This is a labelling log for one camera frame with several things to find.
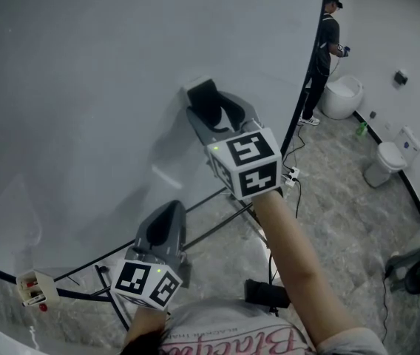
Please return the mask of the round white toilet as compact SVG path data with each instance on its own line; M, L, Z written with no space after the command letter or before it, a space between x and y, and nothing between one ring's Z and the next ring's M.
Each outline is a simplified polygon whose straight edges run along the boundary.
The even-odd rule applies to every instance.
M321 98L322 113L334 120L346 119L359 108L363 95L362 83L352 75L330 81Z

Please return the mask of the person's grey printed shirt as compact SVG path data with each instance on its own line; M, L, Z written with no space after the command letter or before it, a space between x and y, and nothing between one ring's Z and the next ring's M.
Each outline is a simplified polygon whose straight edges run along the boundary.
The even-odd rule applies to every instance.
M171 313L159 355L388 355L370 329L312 346L294 324L242 300L208 299Z

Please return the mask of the large white whiteboard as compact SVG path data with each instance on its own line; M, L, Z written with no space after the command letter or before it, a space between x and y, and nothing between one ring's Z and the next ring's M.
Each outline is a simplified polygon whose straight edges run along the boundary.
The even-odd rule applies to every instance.
M59 277L161 204L221 187L186 117L202 76L279 145L322 0L0 0L0 271Z

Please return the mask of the small black box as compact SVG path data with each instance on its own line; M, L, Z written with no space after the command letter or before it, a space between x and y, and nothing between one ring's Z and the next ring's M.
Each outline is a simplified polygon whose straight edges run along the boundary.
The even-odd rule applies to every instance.
M192 275L192 263L189 260L184 260L177 272L179 278L182 280L182 288L189 288L191 275Z

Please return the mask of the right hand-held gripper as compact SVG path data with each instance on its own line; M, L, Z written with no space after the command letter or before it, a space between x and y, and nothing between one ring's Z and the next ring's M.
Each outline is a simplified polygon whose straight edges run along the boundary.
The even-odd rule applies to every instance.
M238 114L227 113L234 131L228 127L218 129L211 122L211 115L186 109L214 175L238 200L279 188L282 155L273 132L261 126L259 115L249 102L230 92L220 94L237 108Z

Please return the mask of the black white whiteboard eraser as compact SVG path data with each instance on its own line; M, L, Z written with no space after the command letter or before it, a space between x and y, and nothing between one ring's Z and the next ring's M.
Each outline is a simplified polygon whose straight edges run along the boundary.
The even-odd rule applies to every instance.
M188 103L187 118L197 134L229 132L227 126L221 126L222 96L211 77L204 75L190 80L182 86L182 91Z

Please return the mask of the beige marker tray box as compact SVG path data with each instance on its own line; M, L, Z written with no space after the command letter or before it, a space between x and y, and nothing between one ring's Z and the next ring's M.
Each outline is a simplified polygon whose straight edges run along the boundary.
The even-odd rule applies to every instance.
M24 282L33 280L37 281L37 285L32 288L24 287ZM60 301L54 279L40 271L32 270L24 274L20 274L16 277L16 287L22 302L39 294L43 294L47 298L42 302L47 306L54 305Z

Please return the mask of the person's left forearm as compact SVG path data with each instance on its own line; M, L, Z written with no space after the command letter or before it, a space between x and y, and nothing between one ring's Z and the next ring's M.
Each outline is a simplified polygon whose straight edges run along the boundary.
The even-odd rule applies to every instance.
M120 355L158 355L167 316L166 311L138 307Z

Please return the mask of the person's right forearm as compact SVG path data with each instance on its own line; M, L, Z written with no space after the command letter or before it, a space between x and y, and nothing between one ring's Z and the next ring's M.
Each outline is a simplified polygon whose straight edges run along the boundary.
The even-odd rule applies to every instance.
M334 293L309 238L276 191L252 199L287 295L314 345L358 328Z

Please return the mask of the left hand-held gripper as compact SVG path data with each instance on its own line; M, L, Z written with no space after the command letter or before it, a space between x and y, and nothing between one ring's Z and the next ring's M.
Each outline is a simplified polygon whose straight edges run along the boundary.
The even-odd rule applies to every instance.
M172 200L153 211L140 225L113 271L111 291L135 305L165 311L182 289L177 272L187 260L186 209Z

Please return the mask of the white power strip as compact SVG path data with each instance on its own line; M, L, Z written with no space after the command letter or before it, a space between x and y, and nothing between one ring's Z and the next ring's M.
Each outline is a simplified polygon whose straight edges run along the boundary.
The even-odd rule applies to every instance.
M296 167L288 168L283 171L282 176L285 178L285 185L293 187L299 181L299 169Z

